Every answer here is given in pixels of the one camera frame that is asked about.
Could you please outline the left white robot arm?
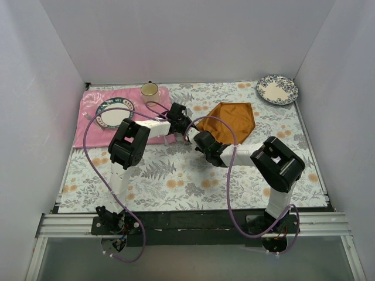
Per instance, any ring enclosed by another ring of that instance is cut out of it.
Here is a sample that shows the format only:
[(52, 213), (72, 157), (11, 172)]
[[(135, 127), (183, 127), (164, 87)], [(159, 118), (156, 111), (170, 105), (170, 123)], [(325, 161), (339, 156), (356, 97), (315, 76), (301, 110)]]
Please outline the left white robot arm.
[(105, 182), (110, 198), (96, 212), (103, 220), (105, 228), (112, 234), (119, 234), (125, 226), (120, 216), (126, 211), (135, 215), (125, 207), (126, 189), (129, 185), (132, 168), (141, 160), (147, 145), (152, 138), (185, 133), (191, 119), (186, 114), (186, 107), (173, 103), (164, 114), (159, 114), (146, 121), (133, 121), (125, 118), (117, 129), (109, 144), (108, 152), (111, 162), (110, 181)]

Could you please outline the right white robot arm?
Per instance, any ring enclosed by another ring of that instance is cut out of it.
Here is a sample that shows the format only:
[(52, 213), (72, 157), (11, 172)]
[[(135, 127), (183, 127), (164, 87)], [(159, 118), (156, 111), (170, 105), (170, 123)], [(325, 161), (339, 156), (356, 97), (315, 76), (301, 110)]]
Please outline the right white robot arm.
[(208, 131), (190, 129), (186, 139), (215, 167), (256, 167), (270, 186), (270, 197), (260, 221), (264, 232), (280, 232), (287, 224), (291, 196), (305, 170), (304, 161), (281, 140), (271, 136), (262, 144), (232, 145), (215, 140)]

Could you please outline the brown satin napkin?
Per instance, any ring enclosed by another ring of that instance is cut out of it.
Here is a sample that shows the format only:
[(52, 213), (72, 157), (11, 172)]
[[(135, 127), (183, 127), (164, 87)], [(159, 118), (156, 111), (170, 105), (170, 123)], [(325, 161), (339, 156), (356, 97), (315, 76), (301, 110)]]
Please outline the brown satin napkin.
[[(250, 103), (221, 102), (208, 113), (208, 116), (224, 121), (235, 133), (238, 143), (243, 143), (255, 129), (255, 118)], [(229, 128), (214, 118), (205, 118), (196, 126), (201, 131), (210, 132), (218, 142), (234, 144), (233, 134)]]

